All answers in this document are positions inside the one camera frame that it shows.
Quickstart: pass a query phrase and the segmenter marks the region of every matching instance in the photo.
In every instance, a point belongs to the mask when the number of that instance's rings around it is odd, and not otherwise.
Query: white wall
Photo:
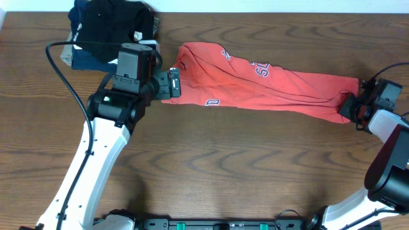
[[[158,12],[409,13],[408,0],[145,0],[145,2]],[[0,0],[0,7],[6,11],[67,12],[72,6],[73,0]]]
[[[4,17],[6,16],[6,12],[0,7],[0,33],[1,28],[3,26]]]

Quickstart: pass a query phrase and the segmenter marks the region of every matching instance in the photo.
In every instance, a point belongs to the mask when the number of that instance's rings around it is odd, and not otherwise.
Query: clothing tag
[[[142,33],[141,32],[138,32],[138,31],[135,31],[135,33],[134,33],[134,41],[141,41],[142,40]]]
[[[78,45],[74,45],[74,49],[82,49],[82,48],[79,47]]]
[[[118,58],[108,62],[108,64],[118,64]]]

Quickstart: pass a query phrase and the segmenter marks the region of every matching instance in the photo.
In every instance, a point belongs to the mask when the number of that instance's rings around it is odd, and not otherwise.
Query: wood grain surface
[[[163,13],[158,41],[169,68],[183,42],[217,42],[231,55],[294,71],[368,79],[408,61],[409,15]],[[46,60],[66,40],[67,13],[8,12],[0,34],[0,228],[34,226],[55,196],[84,118]],[[53,50],[59,59],[62,47]],[[61,71],[86,101],[104,76]],[[382,77],[404,86],[409,67]],[[310,215],[363,186],[382,143],[295,112],[154,102],[112,169],[97,216],[129,208],[172,218]],[[382,221],[408,229],[408,217]]]

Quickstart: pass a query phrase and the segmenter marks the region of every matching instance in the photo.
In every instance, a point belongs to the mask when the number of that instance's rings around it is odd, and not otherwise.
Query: red t-shirt
[[[336,123],[349,122],[337,108],[359,88],[354,78],[250,63],[216,43],[184,43],[174,67],[180,69],[181,97],[164,103],[294,111]]]

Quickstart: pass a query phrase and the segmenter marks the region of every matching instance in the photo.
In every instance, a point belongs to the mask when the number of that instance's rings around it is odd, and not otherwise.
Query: pile of clothes
[[[68,40],[76,42],[137,43],[158,29],[143,3],[125,0],[75,0],[68,18]],[[112,45],[67,45],[61,58],[76,70],[116,73],[118,52]],[[250,63],[216,43],[184,43],[173,67],[180,69],[181,97],[162,101],[167,104],[294,111],[346,123],[337,109],[359,88],[354,78]]]
[[[139,1],[75,0],[68,18],[68,41],[129,43],[151,40],[159,19]],[[66,45],[61,59],[75,70],[115,73],[119,47],[112,45]]]

